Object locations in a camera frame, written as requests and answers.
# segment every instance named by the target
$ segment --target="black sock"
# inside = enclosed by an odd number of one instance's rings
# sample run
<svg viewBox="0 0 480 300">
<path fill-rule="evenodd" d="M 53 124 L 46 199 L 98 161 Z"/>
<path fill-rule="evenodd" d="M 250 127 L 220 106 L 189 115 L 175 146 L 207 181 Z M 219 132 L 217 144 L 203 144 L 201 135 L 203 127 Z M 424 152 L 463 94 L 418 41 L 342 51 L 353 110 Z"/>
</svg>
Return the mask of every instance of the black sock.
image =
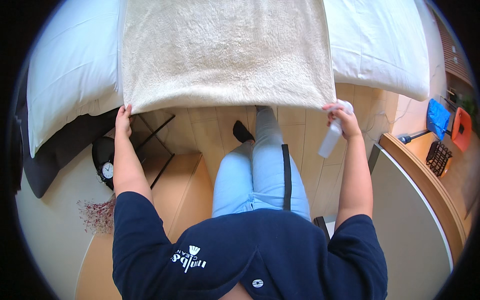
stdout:
<svg viewBox="0 0 480 300">
<path fill-rule="evenodd" d="M 248 131 L 248 129 L 240 121 L 236 121 L 233 125 L 233 135 L 237 138 L 240 143 L 244 143 L 248 140 L 254 140 L 253 135 Z"/>
</svg>

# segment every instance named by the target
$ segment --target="white towel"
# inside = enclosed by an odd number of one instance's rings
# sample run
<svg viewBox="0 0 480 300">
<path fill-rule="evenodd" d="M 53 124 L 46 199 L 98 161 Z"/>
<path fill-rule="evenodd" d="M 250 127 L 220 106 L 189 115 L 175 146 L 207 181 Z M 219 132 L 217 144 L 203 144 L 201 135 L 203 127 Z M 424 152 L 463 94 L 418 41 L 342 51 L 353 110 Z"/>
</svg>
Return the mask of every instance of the white towel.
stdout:
<svg viewBox="0 0 480 300">
<path fill-rule="evenodd" d="M 122 74 L 133 113 L 336 100 L 321 0 L 129 0 Z"/>
</svg>

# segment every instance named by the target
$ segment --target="clock face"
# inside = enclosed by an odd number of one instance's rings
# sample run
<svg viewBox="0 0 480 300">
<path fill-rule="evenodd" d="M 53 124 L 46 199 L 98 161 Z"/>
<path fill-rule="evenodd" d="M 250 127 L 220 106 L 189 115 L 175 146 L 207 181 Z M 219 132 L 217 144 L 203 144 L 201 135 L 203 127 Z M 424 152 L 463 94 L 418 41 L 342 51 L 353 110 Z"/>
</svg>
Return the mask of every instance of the clock face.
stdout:
<svg viewBox="0 0 480 300">
<path fill-rule="evenodd" d="M 112 163 L 105 163 L 102 167 L 102 174 L 103 177 L 106 179 L 110 179 L 113 177 L 113 164 Z"/>
</svg>

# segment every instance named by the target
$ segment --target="black wire basket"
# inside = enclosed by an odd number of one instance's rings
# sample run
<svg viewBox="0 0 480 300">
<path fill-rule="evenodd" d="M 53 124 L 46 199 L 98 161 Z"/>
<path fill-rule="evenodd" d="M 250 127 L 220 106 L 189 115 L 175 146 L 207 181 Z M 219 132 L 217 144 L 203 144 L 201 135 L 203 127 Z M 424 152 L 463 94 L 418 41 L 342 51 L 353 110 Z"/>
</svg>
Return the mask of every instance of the black wire basket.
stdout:
<svg viewBox="0 0 480 300">
<path fill-rule="evenodd" d="M 445 170 L 448 159 L 451 157 L 452 151 L 449 151 L 440 141 L 435 141 L 428 151 L 427 166 L 437 177 L 440 177 Z"/>
</svg>

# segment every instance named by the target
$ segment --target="hand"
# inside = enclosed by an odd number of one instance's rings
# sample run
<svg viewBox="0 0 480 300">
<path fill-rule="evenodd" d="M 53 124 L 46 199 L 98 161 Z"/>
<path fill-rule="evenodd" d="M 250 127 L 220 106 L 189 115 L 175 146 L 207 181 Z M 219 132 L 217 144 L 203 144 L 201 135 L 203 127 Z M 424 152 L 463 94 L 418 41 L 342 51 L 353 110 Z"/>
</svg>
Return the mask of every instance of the hand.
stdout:
<svg viewBox="0 0 480 300">
<path fill-rule="evenodd" d="M 324 107 L 322 107 L 323 110 L 328 110 L 332 106 L 337 105 L 337 103 L 330 103 L 326 104 Z M 347 114 L 344 112 L 345 108 L 340 106 L 339 109 L 335 109 L 331 112 L 328 113 L 328 123 L 327 126 L 330 127 L 330 124 L 332 121 L 336 118 L 339 118 L 342 121 L 342 130 L 343 130 L 343 137 L 348 141 L 352 137 L 357 137 L 361 135 L 361 130 L 359 127 L 359 123 L 357 121 L 357 117 L 355 117 L 355 114 Z"/>
<path fill-rule="evenodd" d="M 117 119 L 115 120 L 115 136 L 126 136 L 130 137 L 132 134 L 132 129 L 130 128 L 130 115 L 132 114 L 132 105 L 129 104 L 125 109 L 125 106 L 122 105 L 119 108 Z"/>
</svg>

